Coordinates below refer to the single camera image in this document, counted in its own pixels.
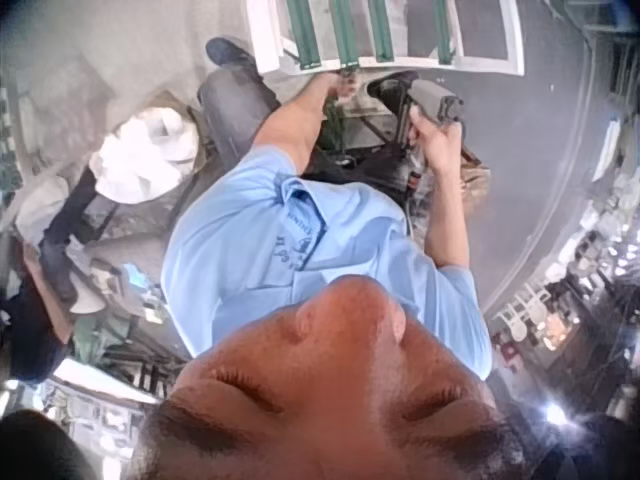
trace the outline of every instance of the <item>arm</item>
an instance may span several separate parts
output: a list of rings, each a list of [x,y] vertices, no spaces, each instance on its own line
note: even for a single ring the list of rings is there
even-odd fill
[[[33,278],[33,283],[42,298],[42,303],[49,314],[49,320],[58,339],[65,345],[69,343],[73,333],[73,323],[67,310],[44,277],[42,267],[38,260],[38,254],[31,245],[24,246],[24,263]]]
[[[343,85],[342,77],[335,73],[314,76],[302,92],[267,118],[253,146],[273,145],[284,150],[291,157],[298,175],[302,174],[320,134],[324,119],[322,109],[327,97],[342,96],[351,89],[355,89],[355,79],[348,79]]]
[[[411,121],[435,177],[425,254],[438,268],[457,266],[468,269],[469,239],[460,188],[461,125],[454,123],[439,129],[421,115],[417,107],[411,110]]]

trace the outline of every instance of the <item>shoe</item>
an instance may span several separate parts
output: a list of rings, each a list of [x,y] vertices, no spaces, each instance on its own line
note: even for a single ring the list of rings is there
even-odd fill
[[[54,243],[45,237],[40,242],[40,265],[45,278],[60,300],[71,306],[78,300],[78,292],[71,283],[71,260],[65,243]]]
[[[205,50],[209,60],[219,67],[229,63],[256,63],[253,55],[224,37],[215,37],[209,40]]]

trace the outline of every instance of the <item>closed eye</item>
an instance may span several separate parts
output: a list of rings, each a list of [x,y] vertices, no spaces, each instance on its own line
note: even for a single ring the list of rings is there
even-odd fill
[[[268,413],[282,413],[282,408],[271,401],[270,395],[249,377],[236,370],[218,370],[215,379],[239,390],[244,396]]]
[[[430,395],[426,400],[421,400],[412,405],[402,418],[408,422],[416,422],[434,415],[447,405],[460,400],[464,396],[462,388],[452,386]]]

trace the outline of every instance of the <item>short sleeve shirt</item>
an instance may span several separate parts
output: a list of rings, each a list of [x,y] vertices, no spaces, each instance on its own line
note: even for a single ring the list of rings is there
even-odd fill
[[[377,280],[463,364],[488,376],[491,345],[471,272],[436,268],[383,193],[300,179],[275,147],[253,149],[183,215],[162,286],[195,356],[354,274]]]

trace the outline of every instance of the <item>person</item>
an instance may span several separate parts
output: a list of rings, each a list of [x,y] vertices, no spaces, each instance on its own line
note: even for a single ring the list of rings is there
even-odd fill
[[[97,193],[87,168],[52,217],[35,247],[11,236],[10,264],[20,280],[17,294],[0,294],[8,326],[0,332],[0,380],[30,384],[46,380],[70,353],[74,321],[69,309],[78,299],[71,282],[69,238]]]
[[[98,478],[65,431],[32,410],[18,410],[0,418],[0,473],[7,480]]]
[[[353,84],[318,74],[280,106],[246,52],[207,52],[220,68],[199,98],[229,171],[179,220],[163,270],[196,358],[147,418],[131,477],[516,478],[521,449],[482,381],[460,125],[411,112],[437,184],[423,252],[387,195],[305,178],[325,101]]]
[[[14,257],[22,257],[24,269],[19,268],[19,292],[8,299],[0,297],[0,310],[9,324],[0,332],[0,381],[38,384],[66,358],[73,322],[44,274],[35,248],[22,245],[20,253],[16,245]]]

